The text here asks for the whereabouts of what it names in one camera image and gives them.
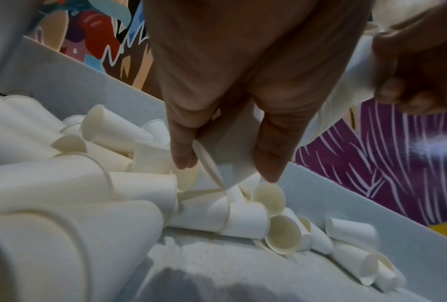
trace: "colorful mural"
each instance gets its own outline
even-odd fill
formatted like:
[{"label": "colorful mural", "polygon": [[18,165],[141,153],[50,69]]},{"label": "colorful mural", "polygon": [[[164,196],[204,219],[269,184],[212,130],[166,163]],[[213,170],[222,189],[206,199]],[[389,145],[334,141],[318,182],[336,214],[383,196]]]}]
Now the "colorful mural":
[{"label": "colorful mural", "polygon": [[[141,0],[46,0],[36,24],[35,40],[161,99]],[[447,236],[447,113],[369,100],[295,162]]]}]

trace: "hand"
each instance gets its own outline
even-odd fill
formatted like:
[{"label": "hand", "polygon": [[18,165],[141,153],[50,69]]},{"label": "hand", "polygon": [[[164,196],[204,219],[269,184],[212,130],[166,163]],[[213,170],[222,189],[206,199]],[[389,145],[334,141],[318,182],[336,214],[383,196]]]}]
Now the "hand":
[{"label": "hand", "polygon": [[384,59],[398,59],[394,78],[375,93],[408,114],[447,111],[447,1],[392,26],[373,40]]},{"label": "hand", "polygon": [[144,0],[176,166],[196,164],[192,142],[217,109],[253,98],[265,111],[255,166],[276,182],[342,74],[371,4]]}]

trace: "human hand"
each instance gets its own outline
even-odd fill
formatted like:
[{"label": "human hand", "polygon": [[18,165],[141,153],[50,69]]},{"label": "human hand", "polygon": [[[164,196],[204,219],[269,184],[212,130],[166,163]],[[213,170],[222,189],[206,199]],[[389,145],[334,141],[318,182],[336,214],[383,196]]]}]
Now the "human hand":
[{"label": "human hand", "polygon": [[252,98],[265,112],[255,166],[276,182],[343,73],[371,4],[144,0],[176,166],[196,164],[192,142],[217,109]]},{"label": "human hand", "polygon": [[398,59],[393,78],[375,93],[408,114],[447,111],[447,1],[392,26],[373,40],[384,59]]}]

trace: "painted wall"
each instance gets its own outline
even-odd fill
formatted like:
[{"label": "painted wall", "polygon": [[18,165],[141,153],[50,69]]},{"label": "painted wall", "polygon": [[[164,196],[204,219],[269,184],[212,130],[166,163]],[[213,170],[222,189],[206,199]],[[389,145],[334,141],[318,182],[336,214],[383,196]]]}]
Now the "painted wall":
[{"label": "painted wall", "polygon": [[[35,40],[160,98],[140,0],[47,0],[36,23]],[[447,236],[447,113],[369,100],[295,162]]]}]

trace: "purple painted area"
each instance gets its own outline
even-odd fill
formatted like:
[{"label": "purple painted area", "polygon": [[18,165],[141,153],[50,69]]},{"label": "purple painted area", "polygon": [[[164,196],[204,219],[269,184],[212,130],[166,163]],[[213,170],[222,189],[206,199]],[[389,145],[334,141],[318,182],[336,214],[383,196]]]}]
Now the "purple painted area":
[{"label": "purple painted area", "polygon": [[447,113],[361,105],[360,133],[340,120],[296,162],[424,225],[447,221]]}]

